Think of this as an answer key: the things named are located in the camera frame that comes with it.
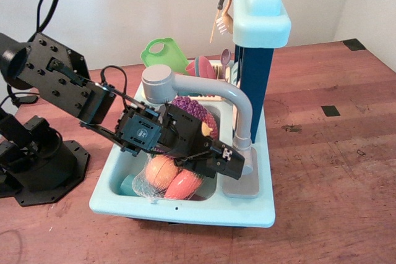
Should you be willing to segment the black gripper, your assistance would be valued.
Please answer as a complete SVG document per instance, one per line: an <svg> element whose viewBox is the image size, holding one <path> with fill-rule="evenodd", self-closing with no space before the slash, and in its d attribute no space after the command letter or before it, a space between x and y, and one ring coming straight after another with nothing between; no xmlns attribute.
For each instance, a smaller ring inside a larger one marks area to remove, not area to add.
<svg viewBox="0 0 396 264"><path fill-rule="evenodd" d="M118 121L119 146L136 155L165 154L178 167L204 177L216 172L238 180L245 158L233 147L202 133L202 121L185 110L164 104L159 111L149 106L129 107Z"/></svg>

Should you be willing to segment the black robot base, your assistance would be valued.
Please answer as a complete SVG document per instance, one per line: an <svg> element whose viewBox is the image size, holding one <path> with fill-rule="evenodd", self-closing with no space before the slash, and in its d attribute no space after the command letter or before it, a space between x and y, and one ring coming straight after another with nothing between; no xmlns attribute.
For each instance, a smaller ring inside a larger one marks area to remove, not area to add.
<svg viewBox="0 0 396 264"><path fill-rule="evenodd" d="M22 207L54 203L85 177L90 155L75 140L63 140L46 119L21 124L1 111L1 197Z"/></svg>

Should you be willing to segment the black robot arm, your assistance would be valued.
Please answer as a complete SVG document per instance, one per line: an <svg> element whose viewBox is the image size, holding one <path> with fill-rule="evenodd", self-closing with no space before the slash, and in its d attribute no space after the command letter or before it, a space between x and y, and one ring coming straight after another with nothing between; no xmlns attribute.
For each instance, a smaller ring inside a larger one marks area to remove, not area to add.
<svg viewBox="0 0 396 264"><path fill-rule="evenodd" d="M46 35L38 33L26 43L1 35L1 74L14 88L36 88L41 98L123 151L164 154L178 166L207 177L242 175L244 157L204 135L199 118L169 103L156 111L105 81L91 81L84 57ZM111 131L102 122L118 95L129 104Z"/></svg>

